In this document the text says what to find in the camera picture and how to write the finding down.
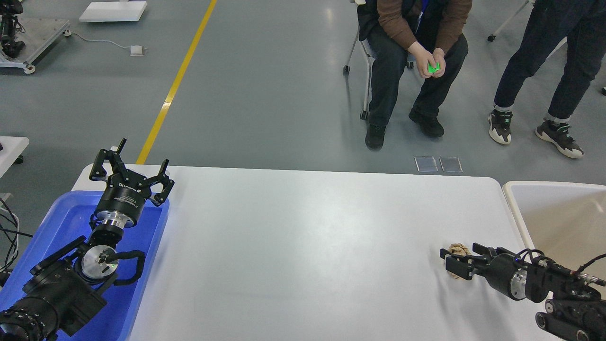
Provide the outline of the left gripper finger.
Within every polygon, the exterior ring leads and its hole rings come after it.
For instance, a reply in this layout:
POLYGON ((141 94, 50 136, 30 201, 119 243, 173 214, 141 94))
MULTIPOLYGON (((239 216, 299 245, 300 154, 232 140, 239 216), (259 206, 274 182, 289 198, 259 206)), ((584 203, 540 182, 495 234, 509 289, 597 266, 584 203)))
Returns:
POLYGON ((89 173, 90 180, 108 182, 109 178, 113 175, 124 175, 127 172, 127 168, 120 156, 126 142, 127 139, 122 138, 115 151, 112 149, 99 150, 89 173), (113 173, 111 175, 108 175, 108 172, 104 168, 104 164, 106 163, 110 164, 112 168, 113 173))
POLYGON ((151 203, 158 207, 166 203, 168 196, 175 185, 175 182, 167 175, 167 168, 169 165, 169 159, 165 159, 160 166, 160 170, 157 175, 145 178, 142 181, 142 196, 144 199, 148 199, 151 203), (160 192, 152 193, 152 187, 156 184, 161 184, 162 188, 160 192))

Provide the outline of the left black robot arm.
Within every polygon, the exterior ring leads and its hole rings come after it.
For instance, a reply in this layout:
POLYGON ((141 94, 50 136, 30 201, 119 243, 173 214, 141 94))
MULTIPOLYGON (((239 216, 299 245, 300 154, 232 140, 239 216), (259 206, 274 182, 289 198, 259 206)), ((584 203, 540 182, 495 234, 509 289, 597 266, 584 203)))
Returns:
POLYGON ((146 254, 117 251, 128 227, 138 224, 147 201, 167 202, 175 182, 164 160, 157 175, 146 177, 125 166, 116 150, 100 149, 89 179, 106 188, 89 218, 91 234, 80 236, 48 255, 30 270, 25 296, 1 312, 3 341, 54 341, 58 331, 74 335, 107 305, 103 293, 112 286, 136 283, 146 254))

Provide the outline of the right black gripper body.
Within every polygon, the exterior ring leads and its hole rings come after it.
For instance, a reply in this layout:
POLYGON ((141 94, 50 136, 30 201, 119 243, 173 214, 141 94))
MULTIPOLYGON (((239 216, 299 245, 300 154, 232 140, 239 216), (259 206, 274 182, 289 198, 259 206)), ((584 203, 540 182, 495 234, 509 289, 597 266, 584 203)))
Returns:
POLYGON ((515 301, 526 298, 527 271, 514 261, 513 255, 497 255, 487 266, 478 270, 478 274, 503 295, 515 301))

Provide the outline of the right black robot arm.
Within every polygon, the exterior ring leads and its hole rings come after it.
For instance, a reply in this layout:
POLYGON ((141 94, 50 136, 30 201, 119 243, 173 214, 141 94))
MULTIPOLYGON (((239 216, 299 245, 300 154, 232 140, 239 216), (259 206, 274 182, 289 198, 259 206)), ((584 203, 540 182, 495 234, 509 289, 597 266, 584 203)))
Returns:
POLYGON ((606 303, 594 285, 601 278, 584 273, 585 265, 568 269, 540 250, 514 253, 503 247, 472 245, 472 254, 442 249, 448 272, 464 280, 482 276, 512 300, 544 303, 535 315, 537 326, 565 341, 603 341, 606 338, 606 303))

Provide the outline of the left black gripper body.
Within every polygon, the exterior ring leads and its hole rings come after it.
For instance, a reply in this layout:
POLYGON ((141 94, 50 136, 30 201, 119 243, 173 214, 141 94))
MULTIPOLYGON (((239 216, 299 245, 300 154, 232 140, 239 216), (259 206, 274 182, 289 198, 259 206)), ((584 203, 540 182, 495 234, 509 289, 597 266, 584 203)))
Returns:
POLYGON ((95 208, 94 218, 117 227, 134 227, 153 196, 147 177, 136 172, 116 172, 107 177, 106 188, 95 208))

